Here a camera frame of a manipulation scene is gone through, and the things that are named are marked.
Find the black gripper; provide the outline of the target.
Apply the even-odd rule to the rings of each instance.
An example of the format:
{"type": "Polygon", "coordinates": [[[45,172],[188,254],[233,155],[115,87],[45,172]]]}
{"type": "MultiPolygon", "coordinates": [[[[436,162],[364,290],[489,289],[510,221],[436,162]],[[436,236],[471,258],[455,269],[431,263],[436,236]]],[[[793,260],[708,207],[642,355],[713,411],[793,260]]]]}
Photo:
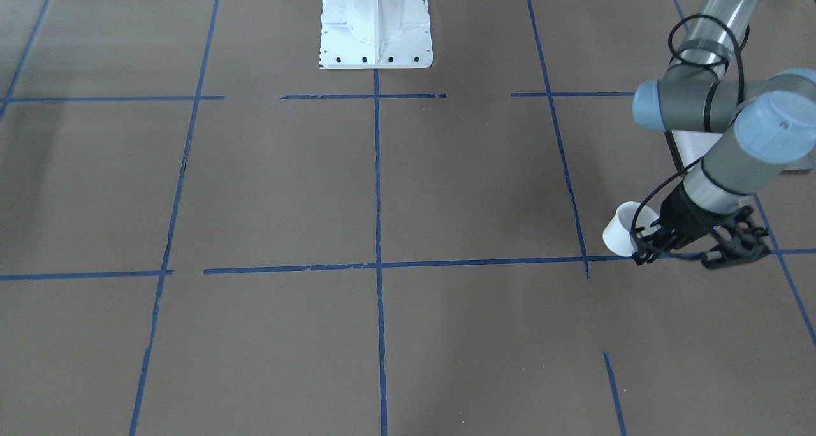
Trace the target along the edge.
{"type": "Polygon", "coordinates": [[[633,259],[637,265],[643,265],[668,257],[672,250],[709,235],[726,219],[726,214],[709,212],[694,203],[680,183],[660,205],[659,229],[657,225],[636,225],[630,230],[635,244],[633,259]]]}

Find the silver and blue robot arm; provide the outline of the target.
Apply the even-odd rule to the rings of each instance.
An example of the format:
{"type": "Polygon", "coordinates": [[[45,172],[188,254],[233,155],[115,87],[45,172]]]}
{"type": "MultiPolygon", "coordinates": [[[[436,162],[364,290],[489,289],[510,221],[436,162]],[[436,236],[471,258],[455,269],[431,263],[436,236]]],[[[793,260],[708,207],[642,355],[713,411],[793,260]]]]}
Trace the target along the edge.
{"type": "Polygon", "coordinates": [[[670,65],[660,80],[636,90],[639,126],[659,131],[719,134],[702,157],[679,169],[677,186],[658,218],[640,225],[645,204],[626,226],[638,265],[710,236],[709,251],[686,256],[714,270],[769,255],[769,231],[752,219],[750,198],[814,149],[814,70],[791,68],[763,82],[747,82],[743,50],[749,21],[762,0],[704,0],[683,18],[681,44],[667,39],[670,65]]]}

